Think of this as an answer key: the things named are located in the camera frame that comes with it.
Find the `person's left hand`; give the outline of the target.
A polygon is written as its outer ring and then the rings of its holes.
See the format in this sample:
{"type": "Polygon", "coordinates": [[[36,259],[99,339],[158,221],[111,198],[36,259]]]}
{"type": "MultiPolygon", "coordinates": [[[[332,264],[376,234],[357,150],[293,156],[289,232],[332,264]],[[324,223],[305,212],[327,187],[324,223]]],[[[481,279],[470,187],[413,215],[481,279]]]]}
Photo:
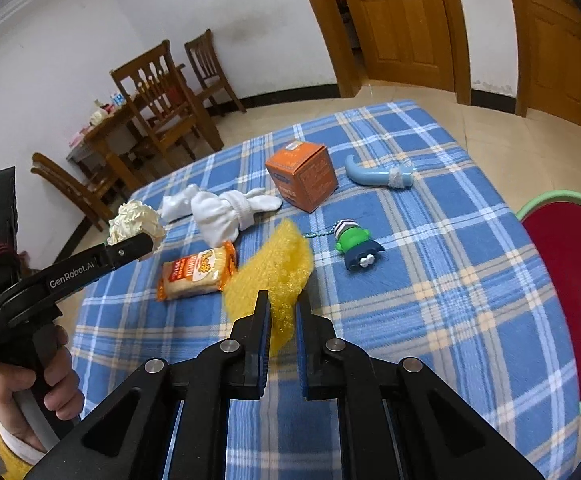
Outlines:
{"type": "MultiPolygon", "coordinates": [[[[77,417],[83,408],[84,395],[79,390],[79,376],[71,366],[71,354],[66,348],[68,334],[62,326],[55,327],[58,349],[44,370],[45,381],[52,387],[44,405],[60,420],[77,417]]],[[[15,438],[40,452],[45,448],[16,405],[15,392],[28,390],[36,382],[36,373],[20,366],[0,364],[0,422],[15,438]]]]}

